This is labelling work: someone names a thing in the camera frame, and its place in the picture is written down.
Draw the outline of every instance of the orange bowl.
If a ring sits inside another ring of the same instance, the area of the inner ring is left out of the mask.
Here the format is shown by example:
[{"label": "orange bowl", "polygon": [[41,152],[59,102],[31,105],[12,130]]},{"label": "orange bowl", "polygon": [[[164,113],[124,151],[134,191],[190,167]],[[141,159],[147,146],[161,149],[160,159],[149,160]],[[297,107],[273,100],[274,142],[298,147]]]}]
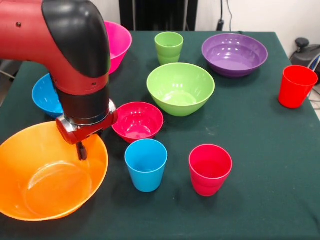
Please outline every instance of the orange bowl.
[{"label": "orange bowl", "polygon": [[0,146],[0,212],[22,221],[68,216],[101,186],[108,153],[95,135],[84,140],[87,160],[61,136],[54,121],[28,127]]}]

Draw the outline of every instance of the purple bowl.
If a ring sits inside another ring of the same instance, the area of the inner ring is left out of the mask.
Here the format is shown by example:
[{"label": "purple bowl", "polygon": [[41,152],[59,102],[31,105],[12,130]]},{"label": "purple bowl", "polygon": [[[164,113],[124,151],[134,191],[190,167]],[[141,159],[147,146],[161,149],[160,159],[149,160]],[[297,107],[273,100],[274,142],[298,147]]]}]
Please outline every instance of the purple bowl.
[{"label": "purple bowl", "polygon": [[223,33],[209,37],[203,43],[202,55],[216,73],[228,78],[240,78],[264,64],[268,51],[252,37]]}]

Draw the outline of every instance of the magenta bowl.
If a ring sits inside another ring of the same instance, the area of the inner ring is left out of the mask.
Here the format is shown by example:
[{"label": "magenta bowl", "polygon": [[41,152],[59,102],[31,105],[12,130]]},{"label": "magenta bowl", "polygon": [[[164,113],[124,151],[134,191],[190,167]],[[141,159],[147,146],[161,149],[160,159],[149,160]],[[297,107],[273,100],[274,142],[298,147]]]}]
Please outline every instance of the magenta bowl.
[{"label": "magenta bowl", "polygon": [[268,51],[252,37],[222,33],[209,37],[203,43],[202,55],[216,73],[228,78],[241,78],[261,67],[268,58]]},{"label": "magenta bowl", "polygon": [[125,58],[132,44],[131,33],[118,23],[104,21],[109,39],[111,66],[109,74],[114,73]]},{"label": "magenta bowl", "polygon": [[129,102],[117,109],[118,120],[113,130],[126,142],[152,139],[164,124],[162,112],[154,105],[142,101]]}]

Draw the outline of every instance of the blue cup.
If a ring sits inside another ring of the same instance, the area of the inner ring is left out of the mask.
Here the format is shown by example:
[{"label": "blue cup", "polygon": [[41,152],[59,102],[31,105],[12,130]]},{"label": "blue cup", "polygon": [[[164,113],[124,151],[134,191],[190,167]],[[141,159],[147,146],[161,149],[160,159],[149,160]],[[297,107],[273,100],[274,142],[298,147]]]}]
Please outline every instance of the blue cup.
[{"label": "blue cup", "polygon": [[38,108],[53,119],[64,113],[49,73],[34,85],[32,99]]},{"label": "blue cup", "polygon": [[136,189],[149,193],[160,186],[168,159],[162,143],[154,139],[137,140],[126,149],[124,158]]}]

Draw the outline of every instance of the blue bowl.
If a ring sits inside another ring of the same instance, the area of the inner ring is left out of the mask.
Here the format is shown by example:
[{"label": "blue bowl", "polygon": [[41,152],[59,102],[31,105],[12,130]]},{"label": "blue bowl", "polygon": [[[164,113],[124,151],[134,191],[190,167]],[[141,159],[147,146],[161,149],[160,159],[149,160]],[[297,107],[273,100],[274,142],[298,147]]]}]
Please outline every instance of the blue bowl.
[{"label": "blue bowl", "polygon": [[32,99],[41,110],[53,119],[64,113],[49,73],[34,85]]}]

